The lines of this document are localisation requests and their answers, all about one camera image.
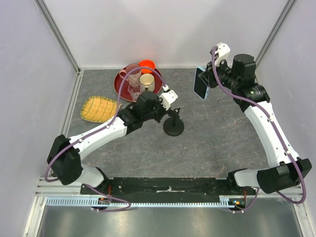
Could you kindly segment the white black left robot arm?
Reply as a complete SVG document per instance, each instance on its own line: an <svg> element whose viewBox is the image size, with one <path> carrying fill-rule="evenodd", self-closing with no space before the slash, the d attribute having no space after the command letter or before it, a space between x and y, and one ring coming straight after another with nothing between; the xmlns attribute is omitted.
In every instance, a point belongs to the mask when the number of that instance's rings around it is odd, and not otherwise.
<svg viewBox="0 0 316 237"><path fill-rule="evenodd" d="M57 136L47 158L48 167L63 185L80 180L97 194L104 194L108 190L105 174L98 168L83 166L81 161L101 146L141 128L148 120L160 122L177 98L173 90L160 96L146 91L100 126L71 138Z"/></svg>

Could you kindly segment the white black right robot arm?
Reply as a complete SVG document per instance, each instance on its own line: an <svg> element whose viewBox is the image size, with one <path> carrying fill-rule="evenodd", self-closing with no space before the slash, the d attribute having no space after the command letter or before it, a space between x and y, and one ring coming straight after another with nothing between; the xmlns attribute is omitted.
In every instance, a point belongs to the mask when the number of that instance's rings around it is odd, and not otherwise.
<svg viewBox="0 0 316 237"><path fill-rule="evenodd" d="M255 81L255 70L253 56L238 54L231 67L223 59L215 68L211 63L206 68L197 67L195 74L195 94L206 99L209 89L220 84L252 123L267 156L269 168L229 172L226 188L234 195L250 186L267 194L279 193L300 185L301 179L312 168L310 160L301 159L287 140L274 115L268 93Z"/></svg>

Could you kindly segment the black phone stand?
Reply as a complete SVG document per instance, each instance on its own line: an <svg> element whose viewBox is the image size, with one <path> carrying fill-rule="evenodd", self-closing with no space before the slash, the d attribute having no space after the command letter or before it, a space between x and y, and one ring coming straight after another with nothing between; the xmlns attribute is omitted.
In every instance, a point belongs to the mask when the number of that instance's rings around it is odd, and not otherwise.
<svg viewBox="0 0 316 237"><path fill-rule="evenodd" d="M179 116L180 108L169 110L167 112L169 118L163 123L164 132L172 137L179 136L184 131L184 123Z"/></svg>

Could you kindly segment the smartphone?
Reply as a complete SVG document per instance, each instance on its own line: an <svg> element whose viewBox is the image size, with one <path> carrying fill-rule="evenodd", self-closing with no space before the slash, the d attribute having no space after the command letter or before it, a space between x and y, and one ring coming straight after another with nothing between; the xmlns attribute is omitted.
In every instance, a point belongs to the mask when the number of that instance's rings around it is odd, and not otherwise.
<svg viewBox="0 0 316 237"><path fill-rule="evenodd" d="M208 97L209 87L207 87L201 79L198 78L198 69L206 70L201 66L196 68L193 91L200 99L205 100Z"/></svg>

